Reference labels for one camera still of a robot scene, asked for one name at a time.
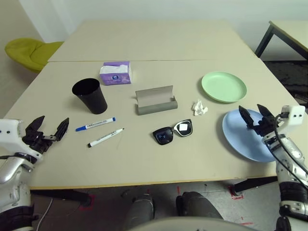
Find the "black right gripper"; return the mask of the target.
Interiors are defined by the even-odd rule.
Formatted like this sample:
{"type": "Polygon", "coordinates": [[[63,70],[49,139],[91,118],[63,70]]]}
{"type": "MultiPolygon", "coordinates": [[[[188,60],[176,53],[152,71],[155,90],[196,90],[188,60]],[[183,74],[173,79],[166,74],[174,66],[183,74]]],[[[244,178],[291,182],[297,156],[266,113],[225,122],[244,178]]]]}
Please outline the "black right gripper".
{"type": "Polygon", "coordinates": [[[254,130],[261,137],[266,137],[278,128],[278,122],[268,108],[260,104],[257,104],[257,107],[262,115],[262,119],[258,121],[257,125],[254,125],[254,121],[247,109],[239,105],[238,110],[246,123],[247,129],[254,130]]]}

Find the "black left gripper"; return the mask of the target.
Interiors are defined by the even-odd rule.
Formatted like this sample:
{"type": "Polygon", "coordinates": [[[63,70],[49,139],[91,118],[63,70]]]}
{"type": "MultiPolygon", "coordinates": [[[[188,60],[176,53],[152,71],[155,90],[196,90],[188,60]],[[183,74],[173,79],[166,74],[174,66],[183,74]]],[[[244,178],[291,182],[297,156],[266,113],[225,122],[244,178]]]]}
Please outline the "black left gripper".
{"type": "Polygon", "coordinates": [[[64,134],[67,132],[69,125],[69,118],[66,118],[57,127],[57,131],[54,136],[45,136],[43,135],[43,132],[38,131],[43,123],[44,118],[45,116],[43,115],[34,119],[26,127],[26,135],[23,137],[23,142],[40,154],[47,152],[53,142],[60,141],[64,134]]]}

